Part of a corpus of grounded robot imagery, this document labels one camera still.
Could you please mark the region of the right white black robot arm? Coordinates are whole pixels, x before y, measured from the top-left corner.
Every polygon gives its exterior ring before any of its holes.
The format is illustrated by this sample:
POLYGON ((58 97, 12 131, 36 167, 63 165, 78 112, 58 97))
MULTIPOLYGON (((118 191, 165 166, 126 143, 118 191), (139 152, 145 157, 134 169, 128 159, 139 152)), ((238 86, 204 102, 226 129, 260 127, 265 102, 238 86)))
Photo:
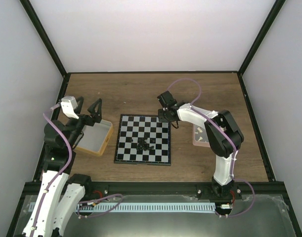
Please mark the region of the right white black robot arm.
POLYGON ((189 122, 205 129, 211 150, 216 155, 212 192, 218 199, 229 195, 234 183, 234 163, 244 141, 243 133, 229 111, 207 111, 190 103, 161 102, 160 121, 189 122))

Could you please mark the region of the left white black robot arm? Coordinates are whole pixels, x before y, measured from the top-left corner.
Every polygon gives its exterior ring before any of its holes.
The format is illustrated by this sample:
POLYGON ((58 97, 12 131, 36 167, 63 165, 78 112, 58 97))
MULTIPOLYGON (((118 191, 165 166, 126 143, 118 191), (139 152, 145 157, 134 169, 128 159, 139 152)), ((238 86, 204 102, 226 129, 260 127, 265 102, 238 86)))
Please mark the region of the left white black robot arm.
POLYGON ((102 100, 96 100, 82 114, 84 98, 65 96, 44 112, 45 157, 42 183, 22 237, 61 237, 81 199, 93 195, 88 175, 71 175, 76 153, 74 148, 82 139, 86 126, 102 120, 102 100))

